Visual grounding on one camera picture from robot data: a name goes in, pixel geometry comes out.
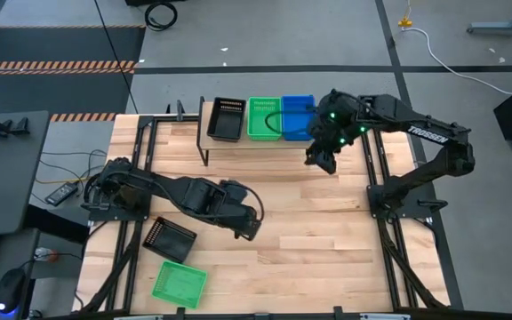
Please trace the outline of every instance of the black plastic basket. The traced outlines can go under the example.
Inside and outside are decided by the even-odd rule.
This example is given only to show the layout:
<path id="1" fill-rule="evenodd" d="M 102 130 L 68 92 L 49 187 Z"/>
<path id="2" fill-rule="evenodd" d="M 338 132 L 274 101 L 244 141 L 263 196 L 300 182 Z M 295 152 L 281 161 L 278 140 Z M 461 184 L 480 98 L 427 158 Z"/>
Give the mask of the black plastic basket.
<path id="1" fill-rule="evenodd" d="M 237 142 L 242 134 L 246 100 L 215 98 L 206 134 L 221 141 Z"/>
<path id="2" fill-rule="evenodd" d="M 143 247 L 171 261 L 183 263 L 196 239 L 196 233 L 171 221 L 158 217 Z"/>

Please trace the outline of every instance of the gray floor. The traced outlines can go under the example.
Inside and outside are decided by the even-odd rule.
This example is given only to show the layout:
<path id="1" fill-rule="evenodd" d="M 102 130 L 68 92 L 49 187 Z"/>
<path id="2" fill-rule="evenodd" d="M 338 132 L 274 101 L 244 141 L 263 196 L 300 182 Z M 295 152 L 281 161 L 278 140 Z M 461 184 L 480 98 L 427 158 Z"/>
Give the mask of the gray floor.
<path id="1" fill-rule="evenodd" d="M 122 0 L 99 3 L 107 24 L 142 22 L 140 10 L 126 7 Z M 396 23 L 405 0 L 384 0 L 384 5 L 402 65 L 435 66 L 422 35 L 400 33 Z M 147 31 L 139 67 L 390 65 L 370 0 L 188 0 L 176 6 L 180 16 L 174 28 Z M 512 65 L 512 37 L 465 33 L 472 21 L 509 20 L 512 1 L 412 0 L 411 17 L 415 27 L 429 32 L 435 54 L 448 64 Z M 98 14 L 86 0 L 8 0 L 0 14 L 0 25 L 97 24 Z M 511 73 L 474 76 L 512 91 Z M 436 192 L 450 203 L 443 211 L 445 231 L 465 307 L 512 312 L 512 151 L 492 114 L 507 97 L 451 74 L 406 74 L 405 80 L 416 110 L 473 129 L 476 170 L 466 177 L 440 179 Z M 140 112 L 163 112 L 179 99 L 191 113 L 200 95 L 209 100 L 312 93 L 319 99 L 332 87 L 355 94 L 397 93 L 392 74 L 343 72 L 136 75 L 132 93 Z M 111 128 L 107 123 L 51 124 L 45 150 L 106 150 Z M 428 157 L 436 153 L 435 146 L 425 144 L 425 149 Z M 86 156 L 44 159 L 78 173 L 88 165 Z M 93 163 L 100 161 L 103 158 L 95 158 Z M 71 178 L 43 166 L 38 173 L 40 180 Z M 44 196 L 56 187 L 36 185 L 34 192 Z M 64 206 L 76 203 L 72 199 Z M 76 276 L 46 281 L 37 286 L 34 306 L 48 316 L 64 314 L 72 305 Z M 49 299 L 49 292 L 59 292 L 60 297 Z"/>

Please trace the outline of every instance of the wooden tabletop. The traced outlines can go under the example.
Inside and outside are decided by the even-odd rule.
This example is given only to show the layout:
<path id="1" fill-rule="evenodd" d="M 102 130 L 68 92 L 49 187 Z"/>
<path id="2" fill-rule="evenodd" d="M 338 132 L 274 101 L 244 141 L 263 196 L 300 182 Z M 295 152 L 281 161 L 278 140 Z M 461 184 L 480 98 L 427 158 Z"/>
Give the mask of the wooden tabletop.
<path id="1" fill-rule="evenodd" d="M 203 150 L 225 150 L 225 149 L 304 149 L 309 147 L 311 141 L 286 141 L 280 138 L 276 141 L 256 141 L 248 137 L 246 126 L 248 125 L 248 112 L 244 112 L 244 122 L 240 139 L 237 142 L 217 141 L 206 134 L 211 119 L 212 102 L 203 103 L 201 112 L 201 134 L 199 145 Z"/>
<path id="2" fill-rule="evenodd" d="M 131 156 L 137 121 L 136 115 L 117 116 L 108 158 Z M 208 280 L 199 308 L 188 313 L 316 313 L 332 312 L 333 306 L 342 306 L 345 312 L 392 309 L 376 222 L 365 194 L 368 177 L 361 143 L 344 148 L 337 156 L 337 173 L 328 175 L 304 165 L 305 151 L 297 149 L 217 150 L 205 167 L 196 149 L 196 124 L 162 123 L 157 132 L 154 172 L 216 182 L 238 180 L 253 188 L 266 208 L 260 232 L 249 242 L 235 240 L 228 229 L 179 213 L 166 200 L 153 199 L 144 237 L 157 216 L 198 234 L 185 263 L 206 270 Z M 391 173 L 410 171 L 412 155 L 406 136 L 383 134 L 383 140 Z M 257 207 L 251 197 L 245 202 Z M 118 222 L 110 222 L 86 246 L 77 288 L 85 303 L 112 267 L 118 227 Z M 413 270 L 447 304 L 431 232 L 412 220 L 403 220 L 403 231 Z M 140 249 L 132 314 L 175 313 L 175 305 L 151 296 L 163 261 Z M 125 275 L 120 279 L 124 288 Z M 401 301 L 406 301 L 399 271 L 397 279 Z M 117 308 L 122 305 L 122 290 Z"/>

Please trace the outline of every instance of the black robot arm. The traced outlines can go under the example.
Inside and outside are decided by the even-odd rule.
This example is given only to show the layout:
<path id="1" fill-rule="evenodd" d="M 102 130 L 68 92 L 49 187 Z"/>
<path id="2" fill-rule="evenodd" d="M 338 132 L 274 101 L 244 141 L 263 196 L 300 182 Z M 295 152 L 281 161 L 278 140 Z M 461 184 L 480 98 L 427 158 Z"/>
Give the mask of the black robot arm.
<path id="1" fill-rule="evenodd" d="M 216 184 L 203 178 L 172 179 L 135 168 L 126 158 L 117 158 L 108 161 L 96 183 L 104 195 L 125 210 L 139 210 L 143 193 L 160 196 L 189 217 L 232 229 L 235 238 L 253 240 L 264 218 L 258 195 L 233 180 Z M 253 192 L 260 203 L 259 219 L 254 208 L 242 204 L 247 191 Z"/>
<path id="2" fill-rule="evenodd" d="M 468 174 L 475 166 L 473 149 L 468 143 L 469 129 L 421 115 L 387 94 L 354 97 L 335 90 L 321 99 L 309 122 L 308 133 L 315 140 L 306 152 L 306 164 L 317 164 L 328 173 L 335 173 L 333 154 L 352 145 L 369 129 L 407 132 L 443 146 L 434 160 L 387 180 L 380 192 L 380 202 L 390 211 L 401 207 L 413 188 L 444 175 Z"/>

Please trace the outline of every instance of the blue basket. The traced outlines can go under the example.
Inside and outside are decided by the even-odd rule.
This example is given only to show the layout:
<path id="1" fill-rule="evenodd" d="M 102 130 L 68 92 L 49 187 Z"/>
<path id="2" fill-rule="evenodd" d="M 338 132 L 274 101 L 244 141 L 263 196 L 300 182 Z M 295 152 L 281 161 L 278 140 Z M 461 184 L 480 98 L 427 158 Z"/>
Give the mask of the blue basket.
<path id="1" fill-rule="evenodd" d="M 290 141 L 311 140 L 311 137 L 306 132 L 306 128 L 313 116 L 313 111 L 300 114 L 291 114 L 290 112 L 305 112 L 309 110 L 308 106 L 314 107 L 315 105 L 313 95 L 289 95 L 282 97 L 284 139 Z"/>

